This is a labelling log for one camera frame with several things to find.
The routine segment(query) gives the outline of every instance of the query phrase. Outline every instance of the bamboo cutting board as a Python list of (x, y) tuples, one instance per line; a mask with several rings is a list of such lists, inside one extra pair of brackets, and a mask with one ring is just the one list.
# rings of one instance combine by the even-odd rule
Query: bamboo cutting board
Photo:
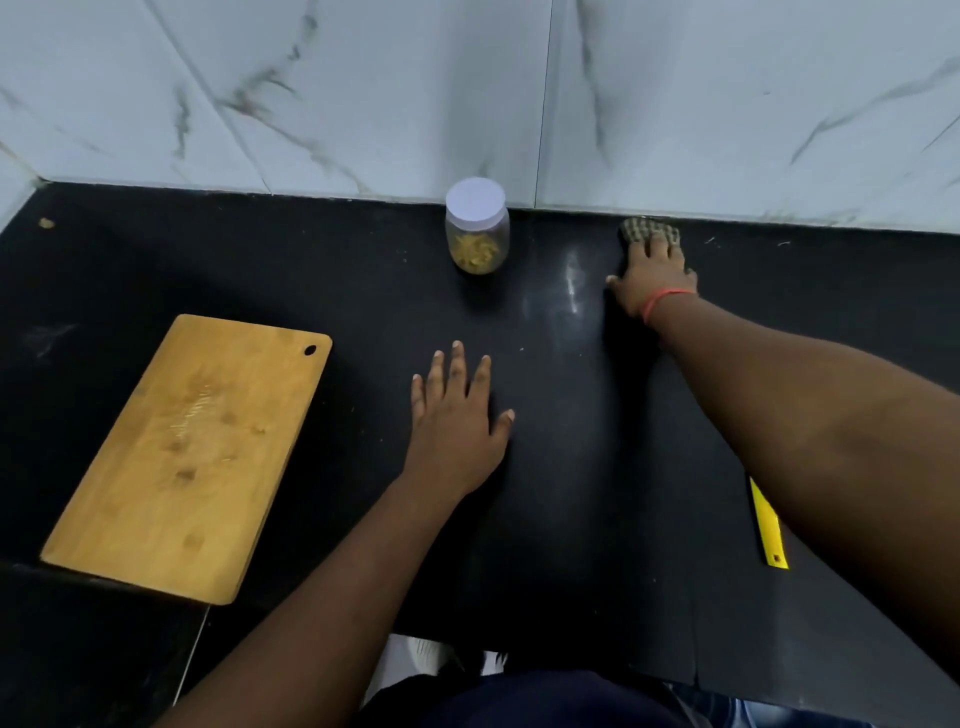
[(40, 558), (230, 603), (332, 346), (177, 317)]

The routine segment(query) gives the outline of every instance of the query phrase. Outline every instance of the marble wall tile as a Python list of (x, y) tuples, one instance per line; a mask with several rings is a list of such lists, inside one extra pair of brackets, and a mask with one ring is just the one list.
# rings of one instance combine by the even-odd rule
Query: marble wall tile
[(960, 232), (950, 0), (554, 0), (538, 206)]
[(149, 0), (284, 194), (532, 206), (550, 0)]
[(266, 191), (141, 2), (4, 0), (0, 142), (49, 180)]
[(36, 175), (0, 143), (0, 232), (34, 193)]

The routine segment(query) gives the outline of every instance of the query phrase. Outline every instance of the white jar lid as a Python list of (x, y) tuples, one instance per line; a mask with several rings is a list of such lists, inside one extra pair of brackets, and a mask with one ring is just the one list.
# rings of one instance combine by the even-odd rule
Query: white jar lid
[(488, 230), (506, 214), (503, 187), (486, 177), (460, 180), (446, 193), (446, 216), (460, 230)]

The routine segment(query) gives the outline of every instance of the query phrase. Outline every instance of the wrist band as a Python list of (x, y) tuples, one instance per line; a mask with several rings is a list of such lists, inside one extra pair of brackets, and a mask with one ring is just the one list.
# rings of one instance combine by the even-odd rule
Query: wrist band
[(660, 290), (654, 291), (650, 295), (650, 298), (647, 299), (647, 303), (643, 305), (643, 323), (646, 326), (650, 326), (647, 320), (650, 318), (650, 312), (654, 309), (654, 306), (657, 305), (657, 301), (674, 293), (689, 293), (691, 296), (697, 295), (693, 291), (686, 288), (661, 288)]

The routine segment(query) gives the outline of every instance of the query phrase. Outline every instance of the jar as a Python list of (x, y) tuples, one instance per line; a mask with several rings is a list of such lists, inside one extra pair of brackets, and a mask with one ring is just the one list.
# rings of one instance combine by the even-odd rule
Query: jar
[(446, 244), (457, 266), (492, 273), (510, 251), (510, 214), (503, 187), (484, 177), (460, 180), (446, 193)]

